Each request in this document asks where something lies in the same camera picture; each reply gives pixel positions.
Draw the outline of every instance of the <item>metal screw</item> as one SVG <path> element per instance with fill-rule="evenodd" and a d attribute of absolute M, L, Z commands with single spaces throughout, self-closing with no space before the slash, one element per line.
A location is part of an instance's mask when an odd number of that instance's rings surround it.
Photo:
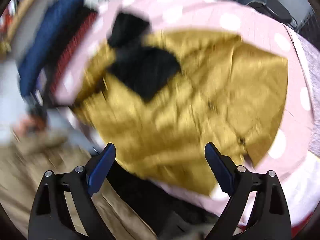
<path fill-rule="evenodd" d="M 269 171 L 268 174 L 271 176 L 271 177 L 275 177 L 276 176 L 276 173 L 274 171 Z"/>
<path fill-rule="evenodd" d="M 46 177 L 50 177 L 52 175 L 52 171 L 46 171 L 44 175 Z"/>
<path fill-rule="evenodd" d="M 83 166 L 78 166 L 78 167 L 76 167 L 76 169 L 75 169 L 75 171 L 76 171 L 77 173 L 80 173 L 80 172 L 82 172 L 83 170 L 84 170 Z"/>
<path fill-rule="evenodd" d="M 244 166 L 238 166 L 237 170 L 240 172 L 245 172 L 247 169 Z"/>

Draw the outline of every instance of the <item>black device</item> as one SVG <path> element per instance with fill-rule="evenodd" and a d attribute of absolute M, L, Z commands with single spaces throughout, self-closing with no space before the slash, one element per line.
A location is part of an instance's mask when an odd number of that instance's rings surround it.
<path fill-rule="evenodd" d="M 90 197 L 100 189 L 115 156 L 116 148 L 109 143 L 101 154 L 70 173 L 46 171 L 32 206 L 28 239 L 114 240 Z M 206 145 L 205 157 L 221 189 L 231 197 L 206 240 L 291 239 L 289 210 L 274 171 L 257 174 L 244 166 L 236 166 L 228 156 L 221 155 L 213 143 Z M 64 191 L 71 192 L 88 236 L 76 232 Z M 233 236 L 251 191 L 257 194 L 247 229 Z"/>

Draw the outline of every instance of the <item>pink tablecloth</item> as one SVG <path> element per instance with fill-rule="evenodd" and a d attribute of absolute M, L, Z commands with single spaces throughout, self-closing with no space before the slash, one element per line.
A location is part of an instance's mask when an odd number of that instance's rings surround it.
<path fill-rule="evenodd" d="M 275 141 L 265 158 L 255 168 L 249 163 L 245 166 L 251 171 L 266 173 L 274 170 L 281 183 L 290 180 L 290 176 L 307 159 L 308 143 L 313 127 L 310 110 L 309 93 L 299 59 L 291 38 L 284 25 L 259 14 L 253 8 L 239 5 L 227 0 L 112 0 L 100 6 L 100 16 L 91 31 L 88 32 L 80 48 L 70 61 L 63 82 L 55 94 L 61 104 L 70 104 L 81 88 L 81 80 L 86 62 L 98 49 L 99 42 L 109 34 L 116 13 L 121 8 L 130 12 L 139 12 L 150 19 L 153 31 L 175 28 L 206 28 L 230 30 L 241 34 L 242 38 L 255 46 L 287 57 L 288 92 L 282 123 Z M 172 195 L 196 203 L 205 209 L 220 215 L 228 197 L 217 187 L 211 198 L 162 185 Z M 285 192 L 290 199 L 293 191 Z M 254 194 L 249 201 L 241 219 L 246 224 Z M 297 210 L 297 201 L 288 201 L 292 224 L 299 223 L 307 214 Z"/>

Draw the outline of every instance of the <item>pink polka dot fabric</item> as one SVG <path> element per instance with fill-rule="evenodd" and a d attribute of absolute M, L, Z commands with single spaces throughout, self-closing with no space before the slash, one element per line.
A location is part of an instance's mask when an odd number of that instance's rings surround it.
<path fill-rule="evenodd" d="M 86 62 L 95 54 L 99 43 L 109 35 L 117 11 L 121 8 L 147 17 L 152 31 L 181 28 L 229 30 L 241 34 L 248 43 L 288 58 L 287 99 L 280 129 L 268 154 L 257 167 L 244 164 L 250 171 L 258 173 L 274 170 L 281 182 L 285 182 L 307 156 L 313 116 L 304 75 L 287 29 L 253 8 L 227 0 L 112 0 L 102 4 L 96 23 L 69 62 L 57 88 L 57 102 L 71 104 L 74 101 L 81 88 Z M 222 213 L 228 202 L 228 197 L 219 187 L 209 198 L 168 185 L 161 186 L 170 194 L 217 215 Z M 253 201 L 254 194 L 249 197 L 241 219 L 243 224 L 249 218 Z"/>

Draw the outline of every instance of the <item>gold cloth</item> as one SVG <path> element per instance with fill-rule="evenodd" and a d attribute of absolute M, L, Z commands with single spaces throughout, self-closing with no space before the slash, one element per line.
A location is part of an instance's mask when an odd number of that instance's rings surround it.
<path fill-rule="evenodd" d="M 89 63 L 74 109 L 115 144 L 118 163 L 141 178 L 205 195 L 216 184 L 204 157 L 208 142 L 236 164 L 249 154 L 256 165 L 281 122 L 288 60 L 227 32 L 159 32 L 144 43 L 173 53 L 181 73 L 145 103 L 105 72 L 116 58 L 105 43 Z M 102 77 L 106 88 L 93 93 Z"/>

